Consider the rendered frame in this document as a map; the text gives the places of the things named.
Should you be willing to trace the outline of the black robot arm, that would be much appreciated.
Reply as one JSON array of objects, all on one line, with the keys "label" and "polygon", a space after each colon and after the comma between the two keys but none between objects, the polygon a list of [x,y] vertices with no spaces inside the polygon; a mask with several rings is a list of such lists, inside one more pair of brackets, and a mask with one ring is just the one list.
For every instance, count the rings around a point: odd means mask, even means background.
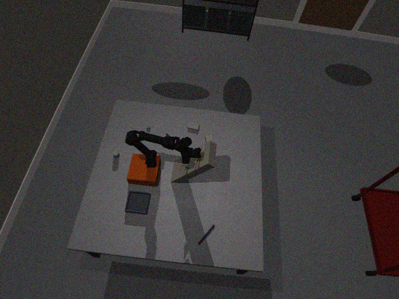
[{"label": "black robot arm", "polygon": [[[138,136],[136,134],[139,134]],[[138,149],[141,153],[143,153],[146,157],[145,164],[147,165],[148,168],[154,168],[156,167],[156,154],[157,152],[155,150],[149,150],[143,143],[140,141],[149,141],[152,143],[156,143],[159,145],[162,145],[164,148],[167,148],[169,150],[177,150],[180,153],[183,152],[183,150],[188,147],[189,145],[192,144],[192,140],[189,137],[182,138],[180,140],[180,137],[177,136],[157,136],[149,133],[145,133],[144,131],[137,131],[137,130],[132,130],[127,133],[127,137],[125,142],[129,146],[134,146],[136,149]],[[176,140],[176,143],[175,143]],[[190,154],[188,153],[183,153],[182,155],[182,163],[183,164],[188,164],[190,163]]]}]

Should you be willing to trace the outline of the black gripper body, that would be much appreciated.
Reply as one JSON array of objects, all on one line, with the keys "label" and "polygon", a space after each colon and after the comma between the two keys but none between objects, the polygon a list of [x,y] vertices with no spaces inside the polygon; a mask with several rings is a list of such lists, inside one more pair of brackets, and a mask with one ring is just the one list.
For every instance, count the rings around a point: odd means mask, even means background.
[{"label": "black gripper body", "polygon": [[186,147],[184,150],[183,150],[183,152],[181,152],[181,154],[185,154],[185,153],[188,153],[188,154],[190,154],[190,155],[193,155],[193,157],[195,157],[195,158],[198,158],[199,157],[199,155],[200,155],[200,152],[201,152],[201,148],[195,148],[194,150],[193,150],[193,148],[190,148],[190,147]]}]

